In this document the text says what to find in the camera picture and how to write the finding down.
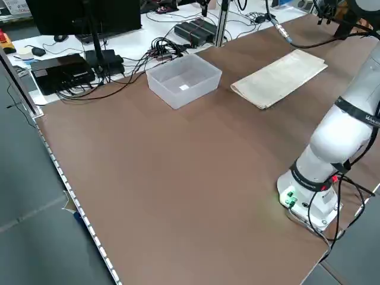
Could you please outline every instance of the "paper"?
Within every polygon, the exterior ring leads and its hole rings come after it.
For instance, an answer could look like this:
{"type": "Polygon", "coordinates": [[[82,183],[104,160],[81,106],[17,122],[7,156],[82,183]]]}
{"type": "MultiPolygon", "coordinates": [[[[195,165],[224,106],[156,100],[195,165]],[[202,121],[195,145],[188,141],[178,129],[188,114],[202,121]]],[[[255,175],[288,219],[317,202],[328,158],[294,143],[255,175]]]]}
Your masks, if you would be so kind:
{"type": "Polygon", "coordinates": [[[235,82],[231,88],[258,108],[266,109],[304,85],[326,67],[323,59],[301,50],[294,50],[235,82]]]}
{"type": "Polygon", "coordinates": [[[188,89],[189,87],[188,87],[186,84],[184,84],[184,85],[180,86],[179,88],[180,88],[182,91],[184,91],[184,90],[188,89]]]}

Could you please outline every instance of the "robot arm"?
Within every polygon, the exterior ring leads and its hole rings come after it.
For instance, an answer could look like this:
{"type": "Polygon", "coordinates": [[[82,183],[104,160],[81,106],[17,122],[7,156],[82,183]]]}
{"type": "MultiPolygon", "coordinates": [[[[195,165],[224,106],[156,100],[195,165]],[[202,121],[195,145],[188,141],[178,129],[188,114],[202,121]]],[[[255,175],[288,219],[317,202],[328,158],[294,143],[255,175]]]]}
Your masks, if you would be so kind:
{"type": "MultiPolygon", "coordinates": [[[[380,24],[380,2],[348,0],[359,18],[374,28],[380,24]]],[[[371,138],[373,128],[380,127],[380,43],[362,65],[346,92],[328,111],[311,137],[305,151],[277,181],[280,202],[320,230],[337,215],[337,194],[329,178],[355,155],[371,138]]]]}

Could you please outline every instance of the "white desk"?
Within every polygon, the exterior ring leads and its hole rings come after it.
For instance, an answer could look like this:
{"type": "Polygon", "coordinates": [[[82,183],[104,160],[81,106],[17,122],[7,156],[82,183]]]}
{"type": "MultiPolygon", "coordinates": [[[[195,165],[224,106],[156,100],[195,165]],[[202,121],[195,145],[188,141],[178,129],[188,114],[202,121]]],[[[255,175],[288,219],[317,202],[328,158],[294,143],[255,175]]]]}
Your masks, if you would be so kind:
{"type": "MultiPolygon", "coordinates": [[[[216,25],[218,23],[218,16],[219,16],[219,8],[220,6],[217,5],[215,10],[209,10],[208,18],[206,18],[207,21],[209,22],[214,22],[216,25]]],[[[120,55],[121,57],[126,57],[126,58],[132,58],[132,59],[140,59],[143,54],[146,53],[146,51],[150,48],[151,42],[153,39],[156,37],[163,37],[166,35],[166,33],[178,22],[180,21],[189,21],[194,18],[200,17],[201,14],[201,8],[199,7],[198,4],[189,4],[189,5],[184,5],[179,7],[179,11],[175,12],[173,14],[180,15],[180,16],[175,16],[175,15],[158,15],[155,13],[149,13],[149,17],[152,19],[155,19],[157,21],[172,21],[172,23],[157,23],[155,21],[150,20],[147,15],[143,14],[141,15],[141,24],[142,24],[142,29],[136,30],[136,31],[131,31],[129,33],[124,33],[120,34],[115,37],[109,38],[107,49],[114,49],[115,53],[117,55],[120,55]]],[[[244,23],[249,24],[249,20],[245,19],[244,17],[240,15],[236,15],[232,12],[238,13],[237,6],[235,2],[231,2],[230,4],[230,13],[228,15],[228,20],[238,20],[242,21],[244,23]]],[[[249,12],[262,12],[265,13],[265,2],[263,0],[250,0],[248,1],[248,5],[246,10],[244,10],[243,14],[247,14],[249,12]]],[[[298,18],[300,16],[305,15],[305,13],[301,10],[298,10],[293,7],[282,7],[280,9],[271,9],[271,13],[276,16],[276,19],[280,22],[286,22],[295,18],[298,18]]],[[[260,30],[266,29],[268,27],[271,27],[271,23],[263,23],[259,28],[260,30]]],[[[255,32],[257,31],[257,28],[253,31],[254,27],[253,26],[247,26],[243,23],[238,23],[238,22],[228,22],[226,30],[229,32],[226,32],[225,36],[228,38],[228,40],[231,40],[231,36],[233,39],[235,39],[239,34],[242,32],[246,31],[251,31],[255,32]]],[[[179,44],[184,44],[188,43],[186,40],[183,38],[177,36],[174,34],[173,31],[170,32],[170,34],[167,36],[168,39],[174,41],[175,43],[179,44]]],[[[15,41],[13,44],[16,49],[23,48],[27,45],[31,46],[36,46],[39,48],[42,48],[42,44],[47,44],[47,45],[52,45],[54,43],[53,37],[52,36],[38,36],[38,37],[32,37],[29,39],[24,39],[24,40],[18,40],[15,41]]],[[[194,53],[198,52],[200,50],[209,48],[211,45],[206,44],[202,47],[199,47],[198,49],[189,49],[189,53],[194,53]]],[[[54,46],[45,46],[50,52],[53,53],[58,53],[61,52],[65,49],[68,48],[73,48],[73,49],[78,49],[78,50],[83,50],[81,42],[75,38],[75,36],[69,36],[69,38],[62,42],[62,43],[57,43],[54,46]]],[[[84,45],[85,50],[93,50],[94,46],[92,44],[89,45],[84,45]]],[[[75,53],[78,52],[77,50],[71,50],[68,49],[65,52],[62,52],[58,55],[54,55],[50,52],[46,52],[46,55],[40,57],[39,59],[49,59],[49,58],[56,58],[59,56],[64,56],[69,53],[75,53]]],[[[13,65],[19,65],[21,67],[29,68],[26,64],[24,64],[22,61],[17,60],[13,57],[13,55],[8,55],[11,63],[13,65]]],[[[124,65],[130,65],[134,66],[136,63],[133,61],[127,61],[126,59],[124,60],[124,65]]],[[[158,62],[156,60],[151,61],[149,64],[147,64],[147,69],[152,68],[153,66],[157,65],[158,62]]],[[[125,72],[128,73],[133,70],[134,67],[125,67],[125,72]]],[[[121,78],[121,75],[116,75],[113,77],[114,80],[121,78]]],[[[39,91],[35,91],[30,93],[33,100],[36,102],[36,104],[39,105],[44,105],[46,103],[50,103],[56,100],[59,100],[57,95],[53,94],[50,96],[43,96],[39,91]]]]}

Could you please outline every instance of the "brown table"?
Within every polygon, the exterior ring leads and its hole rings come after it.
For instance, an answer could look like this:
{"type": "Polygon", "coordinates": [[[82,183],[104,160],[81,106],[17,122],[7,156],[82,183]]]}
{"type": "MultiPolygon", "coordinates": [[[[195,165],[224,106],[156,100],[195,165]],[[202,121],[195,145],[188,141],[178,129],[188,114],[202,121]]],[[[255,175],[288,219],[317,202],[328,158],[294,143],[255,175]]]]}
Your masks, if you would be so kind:
{"type": "MultiPolygon", "coordinates": [[[[316,43],[336,29],[317,21],[284,26],[295,42],[316,43]]],[[[220,87],[179,110],[145,76],[103,100],[44,107],[38,124],[123,283],[299,284],[326,246],[286,217],[276,180],[375,43],[309,50],[329,67],[268,110],[230,85],[292,50],[273,28],[201,52],[223,71],[220,87]]],[[[350,174],[369,188],[380,180],[378,150],[350,174]]],[[[344,197],[349,220],[357,198],[344,197]]]]}

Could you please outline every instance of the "clear plastic box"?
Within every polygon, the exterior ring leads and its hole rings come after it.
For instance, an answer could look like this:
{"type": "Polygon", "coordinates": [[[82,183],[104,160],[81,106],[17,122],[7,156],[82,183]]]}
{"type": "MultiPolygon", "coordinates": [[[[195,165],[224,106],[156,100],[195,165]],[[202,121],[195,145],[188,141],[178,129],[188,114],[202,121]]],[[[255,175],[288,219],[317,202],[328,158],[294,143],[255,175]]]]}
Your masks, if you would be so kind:
{"type": "Polygon", "coordinates": [[[186,55],[147,71],[148,85],[173,109],[215,90],[221,70],[197,55],[186,55]]]}

